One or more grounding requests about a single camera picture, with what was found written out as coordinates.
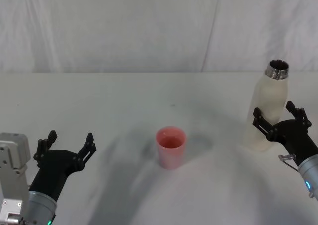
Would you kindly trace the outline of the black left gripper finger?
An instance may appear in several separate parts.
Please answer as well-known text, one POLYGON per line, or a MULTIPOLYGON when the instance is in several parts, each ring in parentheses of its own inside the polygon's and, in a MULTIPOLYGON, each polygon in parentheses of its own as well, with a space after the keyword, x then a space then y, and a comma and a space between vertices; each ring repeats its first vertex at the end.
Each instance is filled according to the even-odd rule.
POLYGON ((52 144, 57 139, 57 133, 55 130, 51 130, 45 139, 39 139, 37 145, 37 151, 34 154, 34 160, 37 162, 37 166, 40 167, 40 162, 44 158, 44 155, 49 151, 52 144))
POLYGON ((74 171, 83 171, 86 163, 90 160, 93 154, 96 152, 96 145, 94 143, 94 137, 92 133, 88 133, 86 141, 81 150, 73 157, 74 171))

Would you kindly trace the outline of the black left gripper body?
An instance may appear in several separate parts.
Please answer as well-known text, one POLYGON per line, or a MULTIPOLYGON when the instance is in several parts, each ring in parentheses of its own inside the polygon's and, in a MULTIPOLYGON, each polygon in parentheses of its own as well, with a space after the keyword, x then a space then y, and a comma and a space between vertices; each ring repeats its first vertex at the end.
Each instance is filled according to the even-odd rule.
POLYGON ((36 153, 34 160, 39 168, 30 191, 45 194, 57 201, 67 178, 84 169, 82 156, 67 150, 50 150, 44 154, 36 153))

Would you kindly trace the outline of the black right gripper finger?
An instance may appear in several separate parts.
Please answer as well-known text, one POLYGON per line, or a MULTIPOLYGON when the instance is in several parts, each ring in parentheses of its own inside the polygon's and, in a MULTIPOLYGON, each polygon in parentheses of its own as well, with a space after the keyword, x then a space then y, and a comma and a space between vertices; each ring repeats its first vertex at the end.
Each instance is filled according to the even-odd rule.
POLYGON ((304 127, 310 127, 312 125, 311 121, 307 118, 304 108, 297 108, 292 101, 288 101, 286 103, 286 109, 294 116, 295 120, 304 127))
POLYGON ((264 119, 262 112, 258 107, 254 109, 253 116, 253 125, 265 135, 267 140, 274 140, 274 127, 264 119))

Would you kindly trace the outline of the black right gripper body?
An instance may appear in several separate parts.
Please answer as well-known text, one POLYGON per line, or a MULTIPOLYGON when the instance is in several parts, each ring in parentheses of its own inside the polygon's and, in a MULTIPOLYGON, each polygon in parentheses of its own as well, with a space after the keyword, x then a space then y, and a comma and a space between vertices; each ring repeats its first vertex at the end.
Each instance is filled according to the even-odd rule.
POLYGON ((268 130, 267 139, 281 143, 289 154, 295 156, 294 162, 297 166, 318 153, 317 146, 308 135, 308 128, 296 120, 275 124, 268 130))

